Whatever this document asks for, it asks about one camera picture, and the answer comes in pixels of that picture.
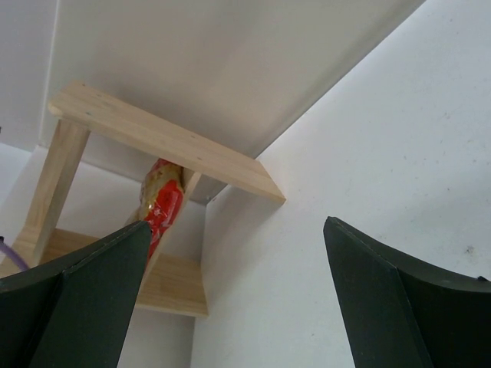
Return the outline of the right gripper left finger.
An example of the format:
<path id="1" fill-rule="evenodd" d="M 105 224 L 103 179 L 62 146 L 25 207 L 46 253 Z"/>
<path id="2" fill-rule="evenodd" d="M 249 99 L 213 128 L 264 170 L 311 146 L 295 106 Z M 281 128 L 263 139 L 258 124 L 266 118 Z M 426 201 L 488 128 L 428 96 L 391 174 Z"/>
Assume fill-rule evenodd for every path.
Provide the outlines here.
<path id="1" fill-rule="evenodd" d="M 116 367 L 147 266 L 151 230 L 134 222 L 1 279 L 3 367 Z"/>

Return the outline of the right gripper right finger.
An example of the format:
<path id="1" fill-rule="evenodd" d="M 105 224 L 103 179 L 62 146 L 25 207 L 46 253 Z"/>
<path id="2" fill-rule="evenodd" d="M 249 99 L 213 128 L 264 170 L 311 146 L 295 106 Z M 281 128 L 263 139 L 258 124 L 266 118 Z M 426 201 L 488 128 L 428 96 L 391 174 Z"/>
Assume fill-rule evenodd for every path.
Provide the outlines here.
<path id="1" fill-rule="evenodd" d="M 357 367 L 488 367 L 490 281 L 391 248 L 339 218 L 328 262 Z"/>

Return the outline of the red pasta bag front side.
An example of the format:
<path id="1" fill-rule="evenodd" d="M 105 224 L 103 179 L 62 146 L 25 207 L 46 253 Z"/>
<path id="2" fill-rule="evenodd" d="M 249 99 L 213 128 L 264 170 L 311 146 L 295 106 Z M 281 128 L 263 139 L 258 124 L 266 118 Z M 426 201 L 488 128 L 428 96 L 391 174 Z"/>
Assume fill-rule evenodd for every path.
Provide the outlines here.
<path id="1" fill-rule="evenodd" d="M 181 175 L 183 168 L 159 158 L 145 176 L 140 188 L 140 207 L 135 220 L 145 221 L 151 230 L 148 259 L 156 251 L 160 239 L 174 223 L 183 203 Z"/>

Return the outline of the wooden two-tier shelf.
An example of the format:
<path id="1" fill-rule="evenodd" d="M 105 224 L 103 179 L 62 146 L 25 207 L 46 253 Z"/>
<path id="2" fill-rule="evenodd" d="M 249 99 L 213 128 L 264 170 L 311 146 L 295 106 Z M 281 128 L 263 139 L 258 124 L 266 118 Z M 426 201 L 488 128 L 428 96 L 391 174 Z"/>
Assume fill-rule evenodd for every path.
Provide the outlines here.
<path id="1" fill-rule="evenodd" d="M 183 168 L 189 199 L 202 176 L 217 179 L 279 203 L 285 197 L 257 160 L 74 82 L 48 103 L 58 118 L 25 224 L 13 248 L 34 267 L 89 245 L 93 238 L 57 227 L 74 175 L 91 133 L 97 133 Z M 190 317 L 207 317 L 201 267 L 196 261 L 167 255 L 165 233 L 149 260 L 136 306 Z"/>

